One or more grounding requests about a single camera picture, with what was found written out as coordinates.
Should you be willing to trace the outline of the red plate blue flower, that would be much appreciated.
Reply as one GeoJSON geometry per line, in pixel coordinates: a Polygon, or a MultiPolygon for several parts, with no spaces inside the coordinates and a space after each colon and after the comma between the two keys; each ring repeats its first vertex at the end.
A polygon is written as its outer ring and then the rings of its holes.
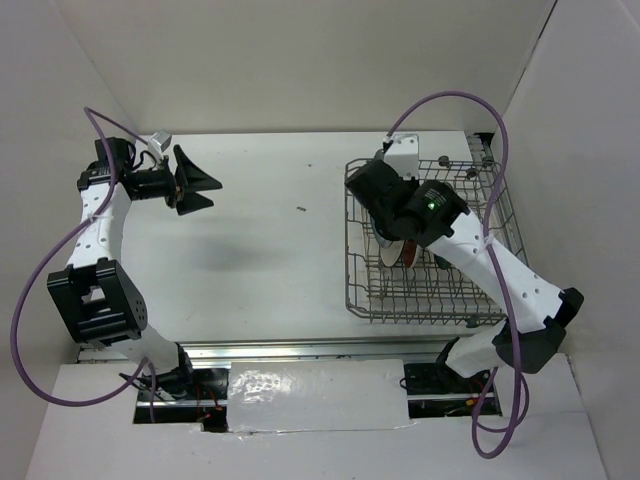
{"type": "Polygon", "coordinates": [[[421,247],[414,241],[406,241],[401,258],[405,268],[413,268],[421,255],[421,247]]]}

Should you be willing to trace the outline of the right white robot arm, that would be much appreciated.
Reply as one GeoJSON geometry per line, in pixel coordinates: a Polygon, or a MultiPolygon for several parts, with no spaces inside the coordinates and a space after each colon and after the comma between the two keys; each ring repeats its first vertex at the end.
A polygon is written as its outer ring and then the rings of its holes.
{"type": "Polygon", "coordinates": [[[505,313],[496,326],[447,345],[436,379],[460,391],[475,374],[503,365],[539,372],[558,352],[583,295],[547,282],[496,240],[454,189],[444,182],[403,179],[382,160],[351,174],[346,189],[388,240],[411,240],[444,258],[505,313]]]}

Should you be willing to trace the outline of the cream plate tree pattern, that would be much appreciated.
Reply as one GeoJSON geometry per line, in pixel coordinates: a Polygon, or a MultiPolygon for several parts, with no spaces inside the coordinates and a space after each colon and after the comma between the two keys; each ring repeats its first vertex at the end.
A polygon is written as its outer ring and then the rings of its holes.
{"type": "Polygon", "coordinates": [[[385,267],[392,267],[401,258],[405,243],[393,242],[389,247],[380,248],[380,261],[385,267]]]}

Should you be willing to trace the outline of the teal plate white flowers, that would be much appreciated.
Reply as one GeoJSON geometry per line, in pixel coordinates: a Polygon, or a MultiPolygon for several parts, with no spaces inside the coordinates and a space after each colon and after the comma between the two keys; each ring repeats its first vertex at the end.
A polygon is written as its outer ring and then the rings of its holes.
{"type": "Polygon", "coordinates": [[[402,243],[401,240],[389,240],[385,238],[379,231],[375,220],[370,218],[373,236],[381,249],[390,249],[402,243]]]}

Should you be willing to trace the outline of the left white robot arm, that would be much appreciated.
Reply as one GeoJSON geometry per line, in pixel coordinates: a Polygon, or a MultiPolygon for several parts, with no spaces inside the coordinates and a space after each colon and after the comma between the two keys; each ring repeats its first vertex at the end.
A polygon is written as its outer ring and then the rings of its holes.
{"type": "Polygon", "coordinates": [[[148,359],[156,377],[143,380],[173,399],[196,390],[197,374],[184,348],[165,339],[149,323],[140,290],[121,264],[124,225],[133,202],[162,199],[180,215],[213,206],[205,192],[222,183],[196,166],[164,131],[150,140],[144,169],[135,162],[135,147],[124,139],[97,140],[96,161],[82,172],[77,188],[87,227],[77,236],[63,270],[49,274],[47,289],[71,338],[78,344],[116,351],[128,360],[148,359]]]}

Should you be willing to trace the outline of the dark teal plate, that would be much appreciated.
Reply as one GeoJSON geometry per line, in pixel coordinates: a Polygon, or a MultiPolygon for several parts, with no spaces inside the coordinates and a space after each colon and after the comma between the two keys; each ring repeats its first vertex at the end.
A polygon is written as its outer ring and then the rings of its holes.
{"type": "Polygon", "coordinates": [[[448,270],[451,267],[451,264],[444,257],[435,255],[434,260],[439,269],[448,270]]]}

